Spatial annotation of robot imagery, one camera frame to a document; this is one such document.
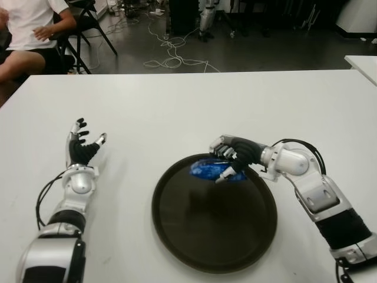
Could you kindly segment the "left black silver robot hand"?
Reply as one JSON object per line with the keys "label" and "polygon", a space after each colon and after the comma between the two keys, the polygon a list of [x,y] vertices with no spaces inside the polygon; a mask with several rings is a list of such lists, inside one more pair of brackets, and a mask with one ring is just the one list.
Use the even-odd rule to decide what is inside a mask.
{"label": "left black silver robot hand", "polygon": [[86,143],[85,136],[90,133],[88,130],[83,130],[86,126],[85,119],[80,118],[74,122],[68,133],[65,145],[65,164],[67,169],[75,165],[87,166],[100,147],[107,141],[107,133],[103,133],[96,141]]}

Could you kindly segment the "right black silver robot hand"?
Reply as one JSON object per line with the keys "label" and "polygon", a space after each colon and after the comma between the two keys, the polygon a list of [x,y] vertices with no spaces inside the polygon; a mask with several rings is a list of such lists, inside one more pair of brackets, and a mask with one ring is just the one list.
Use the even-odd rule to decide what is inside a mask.
{"label": "right black silver robot hand", "polygon": [[209,152],[226,159],[230,166],[220,173],[216,183],[228,181],[251,164],[260,164],[266,146],[241,137],[222,135],[209,145]]}

